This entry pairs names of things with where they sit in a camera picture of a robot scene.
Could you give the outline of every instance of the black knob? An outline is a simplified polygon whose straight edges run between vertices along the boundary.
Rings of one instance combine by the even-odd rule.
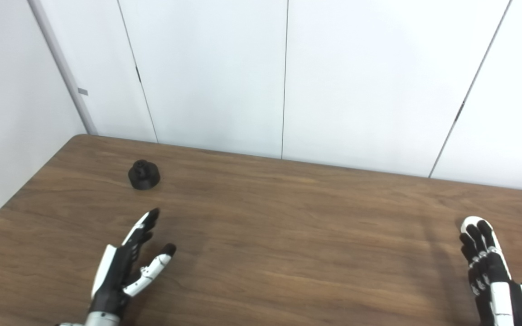
[[[155,163],[139,159],[134,162],[130,171],[128,171],[128,179],[134,189],[148,190],[158,184],[160,181],[160,173]]]

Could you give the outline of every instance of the wooden table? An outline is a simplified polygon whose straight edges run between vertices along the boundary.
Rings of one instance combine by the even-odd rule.
[[[161,171],[134,190],[140,158]],[[161,208],[178,251],[124,325],[474,326],[459,253],[491,221],[522,280],[522,191],[77,136],[0,210],[0,325],[83,322],[106,244]]]

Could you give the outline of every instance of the black fingertip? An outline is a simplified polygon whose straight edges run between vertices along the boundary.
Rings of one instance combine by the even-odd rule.
[[[495,246],[495,240],[493,239],[493,228],[488,225],[487,221],[478,221],[477,227],[480,233],[484,236],[487,247]]]
[[[487,250],[487,247],[484,245],[483,235],[480,233],[476,226],[468,225],[466,227],[466,232],[474,240],[474,245],[477,247],[478,252]]]
[[[473,262],[473,258],[475,257],[476,253],[475,250],[471,250],[466,245],[464,245],[460,248],[460,251],[462,251],[462,255],[464,256],[464,258],[466,258],[469,264]]]
[[[460,239],[464,246],[468,247],[469,249],[474,249],[474,240],[470,237],[470,235],[467,235],[466,233],[460,233],[458,239]]]
[[[157,207],[151,211],[149,211],[149,216],[145,218],[145,224],[156,223],[158,219],[158,215],[160,214],[160,209]]]
[[[174,253],[176,252],[176,245],[174,244],[166,244],[162,250],[160,250],[159,254],[168,254],[168,256],[172,257],[174,256]]]
[[[152,239],[153,237],[153,233],[152,232],[148,232],[148,233],[145,233],[145,235],[142,236],[142,239],[140,240],[140,243],[145,243],[146,241],[149,241],[150,239]]]

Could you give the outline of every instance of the white wall panel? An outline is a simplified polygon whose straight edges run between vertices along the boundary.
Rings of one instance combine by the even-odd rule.
[[[505,0],[290,0],[283,157],[428,176]]]
[[[0,207],[83,132],[27,1],[0,0]]]
[[[281,155],[286,0],[121,0],[159,142]]]
[[[31,0],[96,132],[156,142],[116,0]]]
[[[513,0],[433,177],[522,188],[522,0]]]

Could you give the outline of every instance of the robotic hand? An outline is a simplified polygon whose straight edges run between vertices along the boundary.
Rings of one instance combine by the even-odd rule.
[[[132,297],[147,287],[172,259],[176,246],[167,244],[148,266],[132,272],[140,248],[152,237],[158,208],[142,216],[132,227],[122,246],[106,246],[92,287],[92,303],[84,326],[118,326]],[[60,326],[82,326],[64,323]]]
[[[493,227],[469,216],[460,227],[460,241],[480,326],[522,326],[522,283],[511,278]]]

